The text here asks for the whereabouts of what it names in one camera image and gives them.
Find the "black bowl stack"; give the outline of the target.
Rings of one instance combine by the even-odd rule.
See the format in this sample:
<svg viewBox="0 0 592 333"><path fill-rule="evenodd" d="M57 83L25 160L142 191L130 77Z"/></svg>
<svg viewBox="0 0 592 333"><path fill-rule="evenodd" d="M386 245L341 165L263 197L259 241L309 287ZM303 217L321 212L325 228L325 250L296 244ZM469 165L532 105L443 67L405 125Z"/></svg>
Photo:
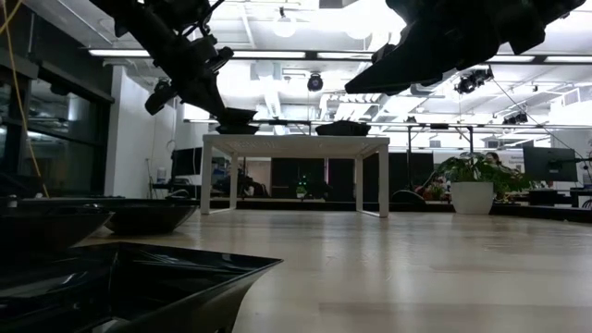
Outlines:
<svg viewBox="0 0 592 333"><path fill-rule="evenodd" d="M319 136L362 136L365 137L371 127L366 123L339 120L330 124L317 126L315 132Z"/></svg>

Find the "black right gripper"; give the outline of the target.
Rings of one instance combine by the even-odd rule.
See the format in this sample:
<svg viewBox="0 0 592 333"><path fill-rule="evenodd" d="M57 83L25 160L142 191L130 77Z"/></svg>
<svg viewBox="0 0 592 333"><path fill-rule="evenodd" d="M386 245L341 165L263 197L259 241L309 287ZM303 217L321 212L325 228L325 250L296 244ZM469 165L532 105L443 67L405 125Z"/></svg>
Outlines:
<svg viewBox="0 0 592 333"><path fill-rule="evenodd" d="M396 94L429 86L509 43L521 54L545 40L546 0L386 0L406 27L345 84L347 93Z"/></svg>

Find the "black ceiling spot lamp cluster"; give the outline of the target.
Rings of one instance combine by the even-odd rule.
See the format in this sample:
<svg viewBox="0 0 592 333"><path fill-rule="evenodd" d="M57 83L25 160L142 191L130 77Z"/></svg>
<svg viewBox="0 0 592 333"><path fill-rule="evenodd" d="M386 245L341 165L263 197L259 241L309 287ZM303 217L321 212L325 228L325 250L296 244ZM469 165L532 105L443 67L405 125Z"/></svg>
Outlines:
<svg viewBox="0 0 592 333"><path fill-rule="evenodd" d="M493 79L494 74L491 67L471 69L460 76L460 80L454 85L454 91L458 94L472 93Z"/></svg>

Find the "green plant in white pot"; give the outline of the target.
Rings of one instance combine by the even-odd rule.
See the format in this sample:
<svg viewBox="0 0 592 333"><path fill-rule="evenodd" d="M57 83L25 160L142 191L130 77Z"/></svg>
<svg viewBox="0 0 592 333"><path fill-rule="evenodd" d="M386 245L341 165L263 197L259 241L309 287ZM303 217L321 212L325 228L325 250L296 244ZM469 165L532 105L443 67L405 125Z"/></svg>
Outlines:
<svg viewBox="0 0 592 333"><path fill-rule="evenodd" d="M488 215L496 201L535 185L518 169L490 165L481 153L450 157L438 166L437 174L450 184L451 203L462 215Z"/></svg>

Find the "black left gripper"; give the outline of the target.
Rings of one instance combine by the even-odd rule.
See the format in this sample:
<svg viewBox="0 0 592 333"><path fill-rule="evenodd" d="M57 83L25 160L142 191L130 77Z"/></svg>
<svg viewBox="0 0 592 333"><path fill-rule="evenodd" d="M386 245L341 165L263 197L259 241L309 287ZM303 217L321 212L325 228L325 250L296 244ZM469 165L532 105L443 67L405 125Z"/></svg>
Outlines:
<svg viewBox="0 0 592 333"><path fill-rule="evenodd" d="M216 50L204 58L205 50L190 47L177 52L151 53L154 65L170 78L167 84L157 83L144 107L155 115L174 97L182 103L206 110L214 117L228 116L232 109L221 98L217 88L218 71L234 56L229 47Z"/></svg>

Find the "background black rig frame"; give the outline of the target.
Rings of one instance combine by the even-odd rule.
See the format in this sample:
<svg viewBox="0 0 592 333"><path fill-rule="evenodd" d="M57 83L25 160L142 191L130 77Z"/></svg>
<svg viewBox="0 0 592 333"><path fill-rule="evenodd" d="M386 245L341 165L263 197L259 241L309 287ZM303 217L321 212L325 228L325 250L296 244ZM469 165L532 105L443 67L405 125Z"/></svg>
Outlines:
<svg viewBox="0 0 592 333"><path fill-rule="evenodd" d="M334 122L312 121L312 120L285 120L285 119L261 119L252 120L248 123L253 127L293 127L306 135L311 135L314 130L321 127L334 125ZM435 132L449 133L456 132L462 138L469 142L472 149L475 148L475 134L486 134L493 140L508 139L512 136L535 135L535 141L541 140L545 136L552 136L558 131L565 130L592 130L592 126L573 126L573 125L546 125L546 124L452 124L452 123L412 123L412 122L385 122L385 123L364 123L369 128L366 136L379 137L386 136L391 132Z"/></svg>

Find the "long linear ceiling light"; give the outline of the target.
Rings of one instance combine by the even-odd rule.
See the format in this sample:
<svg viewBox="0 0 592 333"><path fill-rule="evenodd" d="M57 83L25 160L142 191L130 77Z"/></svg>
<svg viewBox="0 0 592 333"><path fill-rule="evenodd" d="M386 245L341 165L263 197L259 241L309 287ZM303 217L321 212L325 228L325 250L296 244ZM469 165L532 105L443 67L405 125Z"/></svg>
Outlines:
<svg viewBox="0 0 592 333"><path fill-rule="evenodd" d="M91 56L103 58L149 58L143 49L89 49ZM338 51L265 51L235 50L234 58L239 60L310 60L310 61L341 61L370 62L371 52L338 52ZM535 65L585 65L592 64L592 55L494 55L486 63Z"/></svg>

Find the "black round lobed plate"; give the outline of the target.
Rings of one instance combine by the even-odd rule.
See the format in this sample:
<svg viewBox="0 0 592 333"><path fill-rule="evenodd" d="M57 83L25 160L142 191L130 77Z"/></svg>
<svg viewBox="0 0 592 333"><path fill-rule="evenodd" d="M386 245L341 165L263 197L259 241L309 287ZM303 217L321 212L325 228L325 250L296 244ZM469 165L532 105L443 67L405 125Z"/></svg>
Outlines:
<svg viewBox="0 0 592 333"><path fill-rule="evenodd" d="M198 208L195 204L129 205L110 208L105 226L117 235L167 234L183 224Z"/></svg>
<svg viewBox="0 0 592 333"><path fill-rule="evenodd" d="M114 215L110 211L0 216L0 253L62 251L83 241Z"/></svg>

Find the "black computer monitor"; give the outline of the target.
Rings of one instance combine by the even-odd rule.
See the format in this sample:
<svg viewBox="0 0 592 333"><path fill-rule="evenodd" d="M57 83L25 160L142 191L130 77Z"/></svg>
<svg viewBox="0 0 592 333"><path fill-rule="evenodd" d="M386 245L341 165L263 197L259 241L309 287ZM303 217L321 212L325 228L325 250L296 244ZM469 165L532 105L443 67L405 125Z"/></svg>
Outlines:
<svg viewBox="0 0 592 333"><path fill-rule="evenodd" d="M202 164L201 147L175 150L172 155L172 171L171 176L197 176L201 174Z"/></svg>
<svg viewBox="0 0 592 333"><path fill-rule="evenodd" d="M573 149L524 147L523 157L524 173L531 180L578 181Z"/></svg>

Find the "white perforated metal shelf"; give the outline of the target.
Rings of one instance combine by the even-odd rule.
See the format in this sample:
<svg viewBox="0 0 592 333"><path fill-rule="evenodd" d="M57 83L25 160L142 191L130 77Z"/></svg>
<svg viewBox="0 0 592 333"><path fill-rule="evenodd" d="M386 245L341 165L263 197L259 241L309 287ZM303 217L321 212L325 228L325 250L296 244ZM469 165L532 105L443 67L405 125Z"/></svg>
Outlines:
<svg viewBox="0 0 592 333"><path fill-rule="evenodd" d="M364 210L364 160L377 154L379 157L378 211L375 217L389 216L389 139L359 136L310 136L310 135L239 135L204 134L201 167L200 213L211 215L212 153L218 150L231 157L229 208L237 208L238 166L241 157L273 158L337 158L355 162L355 210Z"/></svg>

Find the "white round pendant lamp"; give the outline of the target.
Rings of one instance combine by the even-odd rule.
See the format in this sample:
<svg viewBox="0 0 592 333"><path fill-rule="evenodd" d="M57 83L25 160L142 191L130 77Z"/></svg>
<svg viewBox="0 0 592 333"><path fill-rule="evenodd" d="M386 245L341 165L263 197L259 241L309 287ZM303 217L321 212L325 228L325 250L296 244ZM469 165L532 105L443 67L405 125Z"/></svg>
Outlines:
<svg viewBox="0 0 592 333"><path fill-rule="evenodd" d="M289 38L293 36L297 30L297 20L287 15L286 8L280 6L278 9L278 16L273 24L273 32L278 37Z"/></svg>

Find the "black office chair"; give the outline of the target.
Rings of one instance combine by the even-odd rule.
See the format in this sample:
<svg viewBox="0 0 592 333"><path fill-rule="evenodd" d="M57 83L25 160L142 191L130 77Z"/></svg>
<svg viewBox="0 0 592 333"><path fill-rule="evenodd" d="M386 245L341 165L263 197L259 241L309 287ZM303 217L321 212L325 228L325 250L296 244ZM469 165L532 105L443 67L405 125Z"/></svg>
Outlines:
<svg viewBox="0 0 592 333"><path fill-rule="evenodd" d="M392 204L425 204L426 200L415 191L398 190L391 195L390 202Z"/></svg>

